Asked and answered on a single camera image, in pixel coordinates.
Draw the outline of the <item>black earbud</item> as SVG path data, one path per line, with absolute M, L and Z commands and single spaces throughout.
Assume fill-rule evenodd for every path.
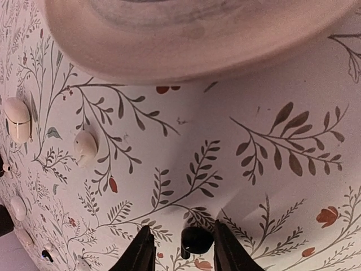
M 181 232 L 181 257 L 184 260 L 188 260 L 191 254 L 205 254 L 209 251 L 213 243 L 214 237 L 208 230 L 195 226 L 186 227 Z

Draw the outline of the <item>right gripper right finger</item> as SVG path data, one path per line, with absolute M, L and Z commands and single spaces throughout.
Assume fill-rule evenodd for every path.
M 226 224 L 216 220 L 213 235 L 214 270 L 264 271 L 246 252 Z

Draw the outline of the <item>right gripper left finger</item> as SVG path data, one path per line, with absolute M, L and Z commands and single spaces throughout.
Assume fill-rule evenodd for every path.
M 149 226 L 143 226 L 122 256 L 109 271 L 155 271 L 155 238 Z

